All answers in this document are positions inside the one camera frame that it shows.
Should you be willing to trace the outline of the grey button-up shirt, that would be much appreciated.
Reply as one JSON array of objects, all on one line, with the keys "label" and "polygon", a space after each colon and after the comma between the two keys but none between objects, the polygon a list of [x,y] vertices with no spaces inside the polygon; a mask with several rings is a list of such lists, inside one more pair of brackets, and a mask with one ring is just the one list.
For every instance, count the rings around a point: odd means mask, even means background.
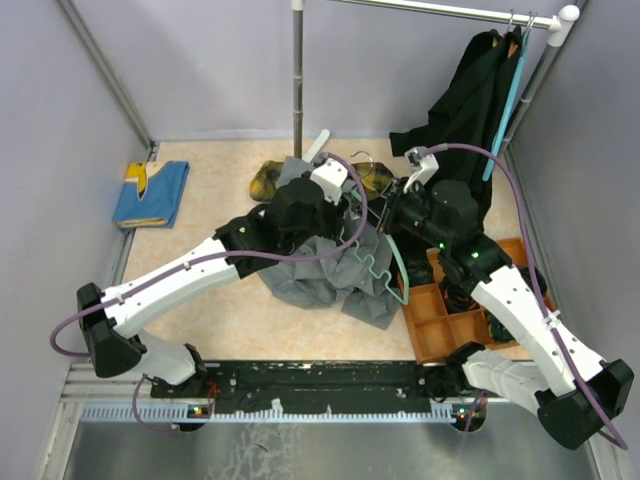
[{"label": "grey button-up shirt", "polygon": [[[375,270],[398,269],[391,250],[373,226],[366,226],[358,240],[363,254],[376,256]],[[294,255],[313,256],[333,251],[336,242],[312,237]],[[342,313],[386,330],[401,303],[374,279],[354,256],[353,244],[331,256],[310,262],[281,262],[258,273],[272,294],[302,309],[323,309],[342,304]]]}]

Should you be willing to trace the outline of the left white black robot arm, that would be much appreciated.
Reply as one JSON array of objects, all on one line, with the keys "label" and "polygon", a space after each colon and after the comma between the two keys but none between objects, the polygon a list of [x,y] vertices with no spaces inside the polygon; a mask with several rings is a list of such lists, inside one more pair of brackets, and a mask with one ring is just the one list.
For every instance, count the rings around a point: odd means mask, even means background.
[{"label": "left white black robot arm", "polygon": [[162,314],[208,289],[242,280],[281,261],[314,236],[334,240],[348,208],[343,186],[299,177],[268,203],[231,219],[188,253],[128,284],[94,283],[76,294],[79,327],[94,373],[113,378],[137,372],[184,395],[201,394],[207,368],[197,349],[146,332]]}]

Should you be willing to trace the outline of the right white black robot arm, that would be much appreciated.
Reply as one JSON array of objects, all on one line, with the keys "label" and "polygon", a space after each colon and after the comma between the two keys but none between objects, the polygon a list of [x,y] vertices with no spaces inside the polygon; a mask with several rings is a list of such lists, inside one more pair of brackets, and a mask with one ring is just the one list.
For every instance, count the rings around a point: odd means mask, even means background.
[{"label": "right white black robot arm", "polygon": [[380,227],[404,230],[438,248],[446,278],[496,317],[535,363],[527,368],[469,342],[446,360],[448,387],[461,396],[493,392],[535,414],[558,444],[577,449],[622,413],[632,369],[587,347],[536,298],[537,282],[525,280],[485,234],[465,183],[441,181],[430,199],[419,191],[406,178],[393,181],[381,195]]}]

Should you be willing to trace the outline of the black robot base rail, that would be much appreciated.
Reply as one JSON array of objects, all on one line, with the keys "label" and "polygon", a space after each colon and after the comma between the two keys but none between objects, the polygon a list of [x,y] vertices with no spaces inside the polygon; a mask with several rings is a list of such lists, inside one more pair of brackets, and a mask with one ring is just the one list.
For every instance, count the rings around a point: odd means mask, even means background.
[{"label": "black robot base rail", "polygon": [[433,401],[472,396],[462,371],[415,361],[208,362],[184,386],[154,380],[154,399],[203,398],[217,414],[263,412],[279,400],[286,414],[428,413]]}]

